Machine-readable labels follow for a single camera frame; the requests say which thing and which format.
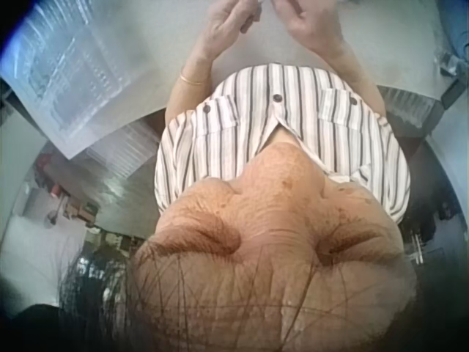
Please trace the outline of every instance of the wrinkled skin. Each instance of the wrinkled skin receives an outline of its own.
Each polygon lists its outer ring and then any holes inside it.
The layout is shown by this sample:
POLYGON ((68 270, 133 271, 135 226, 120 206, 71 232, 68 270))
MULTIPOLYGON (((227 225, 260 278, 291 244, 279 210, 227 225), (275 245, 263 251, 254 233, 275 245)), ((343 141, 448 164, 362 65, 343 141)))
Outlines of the wrinkled skin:
POLYGON ((379 202, 334 183, 283 130, 229 182, 162 214, 137 282, 155 336, 190 351, 336 351, 371 342, 412 299, 379 202))

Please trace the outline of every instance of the gold bracelet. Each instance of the gold bracelet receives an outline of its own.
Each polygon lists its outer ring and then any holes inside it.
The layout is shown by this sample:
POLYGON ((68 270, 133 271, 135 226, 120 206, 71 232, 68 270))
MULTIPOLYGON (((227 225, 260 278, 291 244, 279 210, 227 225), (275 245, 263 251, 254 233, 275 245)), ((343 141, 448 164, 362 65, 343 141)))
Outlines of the gold bracelet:
POLYGON ((180 72, 179 76, 185 83, 190 84, 191 86, 201 86, 201 85, 203 85, 203 83, 205 83, 205 81, 203 81, 203 82, 194 82, 194 81, 191 81, 190 79, 187 79, 182 74, 182 69, 181 69, 181 72, 180 72))

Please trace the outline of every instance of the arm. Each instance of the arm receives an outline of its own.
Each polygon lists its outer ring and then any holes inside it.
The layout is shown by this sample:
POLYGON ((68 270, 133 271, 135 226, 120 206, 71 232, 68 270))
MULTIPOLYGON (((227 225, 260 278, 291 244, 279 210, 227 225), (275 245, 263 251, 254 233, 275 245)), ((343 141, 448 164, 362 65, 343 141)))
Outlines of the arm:
POLYGON ((353 91, 360 95, 365 103, 380 116, 386 116, 383 97, 368 73, 361 67, 351 47, 344 43, 335 55, 321 56, 329 66, 346 81, 353 91))
POLYGON ((166 107, 164 117, 166 125, 184 111, 195 109, 210 95, 212 64, 213 61, 196 52, 189 56, 181 74, 187 80, 200 82, 200 84, 190 84, 184 81, 181 76, 177 79, 166 107))
POLYGON ((380 91, 342 36, 337 1, 272 1, 290 35, 324 59, 374 112, 385 116, 385 104, 380 91))
POLYGON ((209 21, 194 46, 166 107, 168 125, 177 115, 196 108, 212 88, 213 62, 259 21, 257 0, 217 0, 209 9, 209 21))

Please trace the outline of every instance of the button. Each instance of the button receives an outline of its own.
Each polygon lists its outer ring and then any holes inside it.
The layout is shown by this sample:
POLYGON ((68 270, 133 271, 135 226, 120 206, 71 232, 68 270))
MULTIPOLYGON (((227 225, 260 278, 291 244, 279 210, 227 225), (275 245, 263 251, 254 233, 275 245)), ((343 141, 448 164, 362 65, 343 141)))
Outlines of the button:
POLYGON ((279 94, 275 94, 273 96, 273 101, 275 101, 276 103, 280 103, 281 101, 283 100, 282 96, 279 95, 279 94))

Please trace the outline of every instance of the white striped blouse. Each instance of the white striped blouse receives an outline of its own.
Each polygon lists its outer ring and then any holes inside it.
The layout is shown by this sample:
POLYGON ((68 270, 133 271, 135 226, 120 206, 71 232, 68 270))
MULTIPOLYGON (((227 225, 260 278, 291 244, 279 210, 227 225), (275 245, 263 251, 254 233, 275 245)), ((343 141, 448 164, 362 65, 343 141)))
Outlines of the white striped blouse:
POLYGON ((387 119, 337 75, 280 64, 232 74, 195 110, 169 123, 155 170, 160 212, 204 177, 239 176, 278 124, 330 179, 359 183, 394 221, 402 219, 410 174, 387 119))

